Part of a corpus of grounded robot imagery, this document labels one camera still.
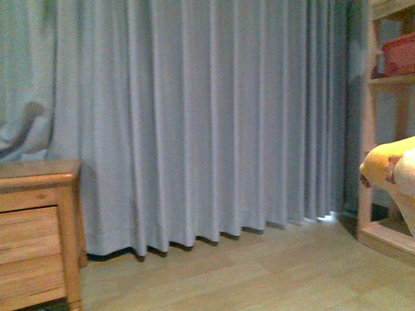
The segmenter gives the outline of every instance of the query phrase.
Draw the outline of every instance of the red basket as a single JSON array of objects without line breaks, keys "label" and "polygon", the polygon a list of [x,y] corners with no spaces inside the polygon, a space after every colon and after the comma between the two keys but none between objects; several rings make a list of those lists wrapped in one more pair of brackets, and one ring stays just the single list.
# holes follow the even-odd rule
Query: red basket
[{"label": "red basket", "polygon": [[386,76],[415,73],[415,32],[386,42],[382,50]]}]

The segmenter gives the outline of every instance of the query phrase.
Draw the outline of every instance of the wooden drawer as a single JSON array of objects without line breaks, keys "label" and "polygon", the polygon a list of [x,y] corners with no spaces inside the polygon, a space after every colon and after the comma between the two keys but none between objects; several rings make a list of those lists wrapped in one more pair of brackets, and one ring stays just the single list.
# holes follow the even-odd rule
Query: wooden drawer
[{"label": "wooden drawer", "polygon": [[0,310],[65,296],[56,207],[0,214]]},{"label": "wooden drawer", "polygon": [[0,310],[11,311],[65,296],[60,255],[0,265]]},{"label": "wooden drawer", "polygon": [[56,205],[56,189],[38,189],[0,194],[0,213]]},{"label": "wooden drawer", "polygon": [[60,252],[56,207],[0,214],[0,264]]}]

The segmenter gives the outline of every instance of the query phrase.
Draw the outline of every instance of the gray curtain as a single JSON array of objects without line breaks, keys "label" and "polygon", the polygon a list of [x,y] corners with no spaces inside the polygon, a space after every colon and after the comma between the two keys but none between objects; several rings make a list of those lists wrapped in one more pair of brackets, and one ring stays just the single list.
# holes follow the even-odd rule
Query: gray curtain
[{"label": "gray curtain", "polygon": [[0,0],[0,161],[47,154],[55,13],[52,0]]},{"label": "gray curtain", "polygon": [[50,151],[83,160],[88,253],[340,209],[345,1],[75,3]]}]

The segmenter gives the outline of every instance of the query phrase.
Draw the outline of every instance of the laminate floor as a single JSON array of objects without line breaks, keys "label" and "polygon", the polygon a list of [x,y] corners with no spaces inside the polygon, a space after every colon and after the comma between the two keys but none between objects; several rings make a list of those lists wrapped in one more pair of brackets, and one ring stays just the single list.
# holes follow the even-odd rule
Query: laminate floor
[{"label": "laminate floor", "polygon": [[415,310],[415,268],[358,243],[353,221],[222,237],[82,269],[84,311]]}]

